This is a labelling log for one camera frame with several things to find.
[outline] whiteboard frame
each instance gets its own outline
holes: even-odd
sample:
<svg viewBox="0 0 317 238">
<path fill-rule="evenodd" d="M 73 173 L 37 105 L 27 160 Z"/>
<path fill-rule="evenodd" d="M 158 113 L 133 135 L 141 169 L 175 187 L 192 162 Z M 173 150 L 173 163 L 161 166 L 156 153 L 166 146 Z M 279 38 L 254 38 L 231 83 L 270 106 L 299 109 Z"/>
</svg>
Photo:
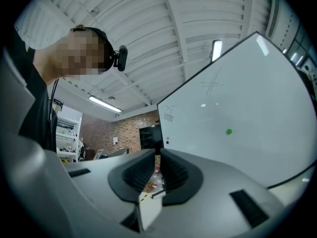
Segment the whiteboard frame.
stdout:
<svg viewBox="0 0 317 238">
<path fill-rule="evenodd" d="M 249 39 L 250 37 L 252 37 L 253 35 L 255 34 L 258 34 L 260 36 L 262 36 L 263 38 L 265 38 L 267 41 L 269 41 L 275 48 L 277 48 L 281 53 L 282 55 L 285 56 L 285 58 L 289 61 L 289 63 L 292 65 L 292 67 L 294 68 L 294 70 L 297 72 L 298 74 L 298 77 L 301 79 L 303 85 L 305 86 L 305 89 L 307 91 L 307 94 L 309 95 L 310 97 L 310 100 L 312 102 L 312 105 L 313 105 L 313 108 L 314 108 L 314 111 L 315 111 L 315 116 L 316 116 L 316 119 L 317 119 L 317 109 L 316 109 L 316 105 L 314 105 L 314 100 L 312 98 L 312 96 L 310 95 L 309 91 L 308 91 L 308 88 L 306 86 L 306 84 L 303 82 L 302 78 L 300 77 L 299 73 L 298 73 L 298 70 L 297 68 L 295 67 L 295 65 L 291 62 L 291 60 L 289 59 L 289 57 L 284 54 L 277 45 L 275 45 L 268 37 L 262 35 L 261 33 L 259 33 L 258 31 L 255 31 L 253 32 L 252 34 L 250 34 L 249 36 L 247 36 L 246 38 L 244 38 L 243 40 L 241 40 L 240 42 L 236 43 L 235 45 L 233 45 L 230 49 L 228 49 L 226 52 L 224 52 L 221 56 L 219 56 L 216 60 L 214 61 L 210 61 L 209 64 L 207 64 L 205 67 L 203 67 L 200 71 L 198 71 L 197 73 L 195 73 L 193 76 L 191 76 L 189 79 L 187 79 L 184 83 L 182 83 L 179 87 L 177 87 L 174 91 L 172 91 L 170 94 L 168 94 L 165 98 L 163 98 L 160 102 L 157 103 L 157 110 L 158 110 L 158 119 L 159 119 L 159 123 L 161 124 L 161 121 L 160 121 L 160 115 L 159 115 L 159 104 L 162 103 L 164 100 L 166 100 L 169 96 L 171 96 L 173 93 L 175 93 L 176 91 L 178 91 L 180 88 L 182 88 L 184 85 L 186 85 L 189 81 L 191 81 L 194 77 L 196 77 L 197 75 L 199 75 L 201 72 L 203 72 L 205 69 L 209 68 L 214 62 L 216 62 L 217 60 L 221 59 L 223 56 L 225 56 L 227 53 L 229 53 L 231 50 L 233 50 L 235 47 L 237 47 L 238 45 L 240 45 L 241 43 L 245 42 L 247 39 Z M 317 164 L 317 159 L 312 163 L 310 164 L 307 168 L 305 168 L 303 171 L 299 172 L 297 175 L 294 175 L 293 177 L 285 180 L 285 181 L 282 181 L 282 182 L 279 182 L 275 185 L 271 185 L 271 186 L 268 186 L 267 189 L 271 189 L 271 188 L 274 188 L 274 187 L 278 187 L 280 185 L 283 185 L 297 177 L 299 177 L 300 175 L 302 175 L 303 173 L 305 173 L 308 169 L 312 168 L 313 166 L 315 166 Z"/>
</svg>

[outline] light fixture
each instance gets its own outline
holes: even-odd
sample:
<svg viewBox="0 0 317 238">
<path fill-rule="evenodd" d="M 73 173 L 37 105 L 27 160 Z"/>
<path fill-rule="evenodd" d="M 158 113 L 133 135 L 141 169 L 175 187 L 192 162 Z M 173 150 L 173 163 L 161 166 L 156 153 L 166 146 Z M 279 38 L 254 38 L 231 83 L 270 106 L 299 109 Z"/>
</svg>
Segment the light fixture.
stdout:
<svg viewBox="0 0 317 238">
<path fill-rule="evenodd" d="M 262 52 L 266 57 L 268 55 L 268 49 L 262 36 L 257 37 L 257 43 L 259 44 L 259 47 L 262 49 Z"/>
<path fill-rule="evenodd" d="M 301 62 L 301 60 L 304 58 L 304 56 L 301 56 L 301 58 L 299 58 L 299 60 L 297 61 L 297 63 L 295 64 L 295 66 L 299 65 L 299 63 Z"/>
<path fill-rule="evenodd" d="M 293 61 L 293 59 L 295 58 L 296 55 L 297 55 L 297 53 L 293 54 L 293 56 L 291 57 L 291 61 Z"/>
<path fill-rule="evenodd" d="M 212 42 L 212 61 L 215 61 L 221 54 L 222 41 L 217 40 Z"/>
<path fill-rule="evenodd" d="M 106 103 L 106 102 L 104 102 L 104 101 L 102 101 L 102 100 L 100 100 L 100 99 L 97 99 L 95 96 L 90 96 L 90 97 L 89 97 L 89 100 L 91 100 L 91 101 L 93 101 L 93 102 L 96 102 L 96 103 L 98 103 L 99 105 L 104 106 L 104 107 L 106 107 L 106 108 L 108 108 L 108 109 L 114 110 L 114 111 L 116 111 L 116 112 L 121 112 L 121 111 L 122 111 L 121 109 L 118 109 L 118 108 L 116 108 L 116 107 L 113 106 L 113 105 L 110 105 L 110 104 L 108 104 L 108 103 Z"/>
</svg>

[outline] green dot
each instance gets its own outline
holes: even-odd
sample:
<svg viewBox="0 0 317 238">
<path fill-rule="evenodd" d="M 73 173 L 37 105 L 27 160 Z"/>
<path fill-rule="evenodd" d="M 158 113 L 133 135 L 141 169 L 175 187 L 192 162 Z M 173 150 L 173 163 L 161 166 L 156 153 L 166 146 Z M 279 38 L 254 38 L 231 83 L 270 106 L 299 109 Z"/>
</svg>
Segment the green dot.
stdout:
<svg viewBox="0 0 317 238">
<path fill-rule="evenodd" d="M 231 133 L 232 133 L 232 129 L 226 130 L 226 134 L 227 134 L 227 135 L 230 135 Z"/>
</svg>

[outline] white shelving unit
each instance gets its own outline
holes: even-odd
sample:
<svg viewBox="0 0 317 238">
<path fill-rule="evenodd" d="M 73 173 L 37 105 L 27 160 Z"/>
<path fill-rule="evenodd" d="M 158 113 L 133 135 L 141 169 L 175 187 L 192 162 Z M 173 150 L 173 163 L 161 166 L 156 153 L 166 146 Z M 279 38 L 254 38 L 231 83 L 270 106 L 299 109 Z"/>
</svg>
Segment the white shelving unit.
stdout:
<svg viewBox="0 0 317 238">
<path fill-rule="evenodd" d="M 80 132 L 80 125 L 81 125 L 81 118 L 78 121 L 78 120 L 69 119 L 69 118 L 65 118 L 65 117 L 57 117 L 57 123 L 61 123 L 61 124 L 64 124 L 68 127 L 71 127 L 73 135 L 67 135 L 67 134 L 63 134 L 60 132 L 56 132 L 56 137 L 70 140 L 72 142 L 72 145 L 73 145 L 73 142 L 75 140 L 75 147 L 76 147 L 75 152 L 57 151 L 57 155 L 59 157 L 71 157 L 72 162 L 74 161 L 74 159 L 76 160 L 76 162 L 78 162 L 78 155 L 79 155 L 79 151 L 80 151 L 78 145 L 79 145 L 79 132 Z"/>
</svg>

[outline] neck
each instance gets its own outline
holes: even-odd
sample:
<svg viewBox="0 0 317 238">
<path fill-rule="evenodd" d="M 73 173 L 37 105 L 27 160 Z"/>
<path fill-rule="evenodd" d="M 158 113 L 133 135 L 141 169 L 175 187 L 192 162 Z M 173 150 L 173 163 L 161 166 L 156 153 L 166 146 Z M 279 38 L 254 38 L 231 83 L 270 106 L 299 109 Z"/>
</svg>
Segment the neck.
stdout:
<svg viewBox="0 0 317 238">
<path fill-rule="evenodd" d="M 54 43 L 45 49 L 36 50 L 34 54 L 33 65 L 46 85 L 63 77 L 61 68 L 56 64 L 56 48 L 57 43 Z"/>
</svg>

